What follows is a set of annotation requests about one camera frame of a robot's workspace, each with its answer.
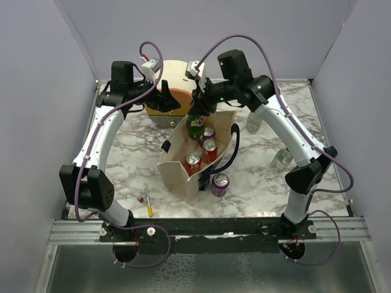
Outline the green glass bottle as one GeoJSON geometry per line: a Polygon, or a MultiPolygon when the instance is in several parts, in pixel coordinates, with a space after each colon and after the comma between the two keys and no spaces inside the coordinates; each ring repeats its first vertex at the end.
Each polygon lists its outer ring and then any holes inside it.
{"type": "Polygon", "coordinates": [[[199,140],[205,131],[204,119],[201,115],[188,115],[186,131],[190,139],[199,140]]]}

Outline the red cola can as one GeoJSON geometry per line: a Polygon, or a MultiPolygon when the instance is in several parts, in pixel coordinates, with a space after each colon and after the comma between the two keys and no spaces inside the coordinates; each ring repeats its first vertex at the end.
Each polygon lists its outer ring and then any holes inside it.
{"type": "Polygon", "coordinates": [[[208,139],[203,142],[202,161],[206,164],[213,163],[217,158],[217,143],[214,139],[208,139]]]}
{"type": "Polygon", "coordinates": [[[185,169],[188,176],[198,173],[201,169],[201,156],[198,153],[189,153],[185,156],[185,169]]]}

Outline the cream canvas tote bag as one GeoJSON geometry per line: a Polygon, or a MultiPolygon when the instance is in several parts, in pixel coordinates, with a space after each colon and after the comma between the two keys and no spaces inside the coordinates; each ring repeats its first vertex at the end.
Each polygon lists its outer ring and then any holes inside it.
{"type": "Polygon", "coordinates": [[[215,145],[205,162],[203,149],[198,140],[192,140],[186,130],[183,118],[162,145],[162,155],[158,163],[164,187],[176,197],[190,205],[195,205],[201,192],[206,189],[215,173],[222,173],[233,162],[235,154],[226,164],[222,161],[232,145],[233,134],[239,138],[239,128],[235,123],[234,110],[217,111],[205,117],[203,124],[214,129],[215,145]]]}

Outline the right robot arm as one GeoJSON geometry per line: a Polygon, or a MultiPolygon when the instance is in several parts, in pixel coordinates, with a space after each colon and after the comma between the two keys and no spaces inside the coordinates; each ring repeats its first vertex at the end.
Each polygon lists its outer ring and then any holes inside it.
{"type": "Polygon", "coordinates": [[[209,116],[218,103],[237,100],[252,113],[265,121],[290,151],[296,166],[285,181],[290,188],[287,206],[281,216],[280,230],[289,239],[302,233],[302,224],[308,218],[312,191],[336,157],[337,150],[326,147],[287,108],[272,79],[265,75],[254,77],[244,53],[233,49],[217,58],[223,82],[213,83],[206,76],[205,65],[189,61],[185,75],[195,81],[189,115],[209,116]]]}

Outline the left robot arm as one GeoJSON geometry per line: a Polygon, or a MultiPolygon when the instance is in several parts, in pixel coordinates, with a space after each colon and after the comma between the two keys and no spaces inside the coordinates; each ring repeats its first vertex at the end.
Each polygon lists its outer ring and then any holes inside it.
{"type": "Polygon", "coordinates": [[[59,171],[67,202],[75,211],[86,209],[112,223],[122,241],[134,236],[135,226],[131,212],[114,198],[114,185],[104,173],[106,162],[114,137],[135,104],[160,112],[180,108],[162,78],[163,67],[159,59],[150,59],[139,68],[132,62],[114,61],[111,80],[97,97],[86,141],[73,162],[59,171]]]}

